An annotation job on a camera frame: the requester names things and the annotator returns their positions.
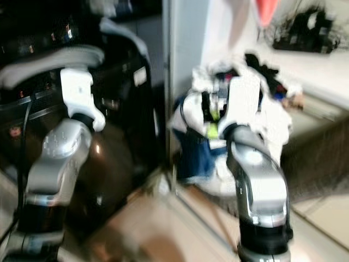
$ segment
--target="beige floor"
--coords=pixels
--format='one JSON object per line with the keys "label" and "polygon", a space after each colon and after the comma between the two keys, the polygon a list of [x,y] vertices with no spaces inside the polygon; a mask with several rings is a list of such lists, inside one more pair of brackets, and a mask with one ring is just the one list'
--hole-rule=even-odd
{"label": "beige floor", "polygon": [[[15,194],[4,194],[9,188],[0,180],[0,199],[15,197]],[[234,252],[239,239],[238,221],[209,203],[193,188],[180,195],[228,243],[227,246],[222,245],[174,195],[166,198],[137,195],[84,245],[79,245],[68,234],[59,251],[61,261],[239,261]],[[1,211],[0,231],[3,231],[10,216],[1,216],[4,213]],[[290,243],[292,261],[349,261],[348,252],[299,216],[292,213],[291,222],[294,229],[294,240]]]}
{"label": "beige floor", "polygon": [[293,208],[349,249],[349,195],[308,200],[295,204]]}

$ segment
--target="white wall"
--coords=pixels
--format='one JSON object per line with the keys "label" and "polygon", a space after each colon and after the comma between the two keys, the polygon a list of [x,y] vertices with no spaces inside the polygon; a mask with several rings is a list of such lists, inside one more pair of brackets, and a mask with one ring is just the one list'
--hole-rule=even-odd
{"label": "white wall", "polygon": [[326,7],[333,11],[338,21],[344,22],[349,19],[348,0],[326,0]]}
{"label": "white wall", "polygon": [[173,101],[191,87],[193,67],[201,62],[209,2],[171,1],[170,79]]}
{"label": "white wall", "polygon": [[[280,0],[274,19],[293,10],[297,0]],[[251,0],[210,0],[201,63],[243,53],[257,43],[258,23]]]}

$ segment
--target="black cable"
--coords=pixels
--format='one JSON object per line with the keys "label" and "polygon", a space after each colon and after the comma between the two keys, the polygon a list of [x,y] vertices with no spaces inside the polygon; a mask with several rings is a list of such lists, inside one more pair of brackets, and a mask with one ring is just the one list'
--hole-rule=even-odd
{"label": "black cable", "polygon": [[11,225],[7,228],[7,230],[5,231],[5,233],[2,235],[0,239],[0,246],[2,245],[6,237],[9,235],[9,233],[16,226],[23,208],[23,200],[24,200],[23,176],[24,176],[24,162],[25,162],[25,155],[26,155],[27,122],[29,119],[29,113],[31,111],[34,100],[35,100],[35,96],[31,96],[31,100],[27,105],[27,110],[26,110],[26,114],[23,120],[23,125],[22,125],[21,145],[20,145],[20,154],[19,154],[19,162],[18,162],[18,170],[17,170],[17,191],[18,191],[17,209],[14,213],[14,217]]}
{"label": "black cable", "polygon": [[188,123],[187,123],[187,121],[186,121],[186,119],[185,119],[184,109],[183,109],[183,108],[184,108],[185,99],[186,99],[186,98],[183,98],[183,101],[180,102],[180,105],[179,105],[179,112],[180,112],[180,116],[181,116],[181,118],[182,118],[184,124],[188,127],[189,125],[188,125]]}

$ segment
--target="laundry pile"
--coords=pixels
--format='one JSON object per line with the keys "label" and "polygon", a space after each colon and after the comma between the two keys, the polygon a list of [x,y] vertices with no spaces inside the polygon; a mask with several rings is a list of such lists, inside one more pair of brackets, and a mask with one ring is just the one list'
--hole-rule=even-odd
{"label": "laundry pile", "polygon": [[235,180],[226,165],[226,123],[250,126],[280,163],[292,120],[286,110],[303,108],[300,84],[260,65],[253,54],[218,61],[192,72],[192,87],[178,99],[170,128],[180,142],[178,179],[212,195],[232,196]]}

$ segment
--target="white cloth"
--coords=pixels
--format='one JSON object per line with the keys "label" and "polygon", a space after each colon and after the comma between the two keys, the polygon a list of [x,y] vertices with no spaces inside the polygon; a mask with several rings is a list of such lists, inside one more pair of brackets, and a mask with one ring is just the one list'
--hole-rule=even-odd
{"label": "white cloth", "polygon": [[[189,94],[183,104],[183,114],[189,127],[196,130],[202,135],[206,135],[207,125],[203,122],[203,112],[201,109],[201,94]],[[180,114],[180,106],[178,106],[170,119],[170,128],[186,133],[187,126],[185,125]]]}
{"label": "white cloth", "polygon": [[[218,124],[218,133],[230,123],[247,124],[252,131],[262,135],[264,143],[270,151],[271,157],[280,164],[282,147],[288,142],[292,119],[282,107],[281,103],[270,97],[267,82],[260,73],[249,68],[245,61],[236,59],[234,62],[216,62],[206,67],[197,67],[193,70],[191,92],[183,105],[183,112],[188,125],[205,135],[207,126],[203,121],[201,108],[201,92],[212,93],[217,91],[214,83],[214,74],[234,68],[240,75],[234,77],[230,83],[227,113]],[[287,96],[302,92],[301,85],[286,78],[280,82],[288,88]],[[263,100],[260,112],[257,112],[260,88]],[[180,115],[179,107],[170,120],[171,128],[186,132],[186,126]],[[235,180],[226,165],[226,155],[215,161],[215,172],[207,182],[198,184],[204,191],[213,195],[235,195]]]}
{"label": "white cloth", "polygon": [[282,147],[287,144],[292,119],[279,101],[263,96],[261,111],[250,122],[251,130],[262,135],[272,158],[280,164]]}
{"label": "white cloth", "polygon": [[144,56],[149,63],[150,59],[149,59],[148,47],[146,43],[141,38],[139,38],[136,34],[134,34],[132,31],[130,31],[124,26],[114,23],[113,21],[105,17],[101,19],[99,24],[99,29],[102,33],[105,33],[105,34],[121,35],[123,37],[130,39],[137,46],[139,53],[142,56]]}
{"label": "white cloth", "polygon": [[0,88],[13,89],[20,82],[45,71],[62,67],[97,67],[104,52],[95,46],[64,47],[43,57],[28,58],[6,65],[0,71]]}

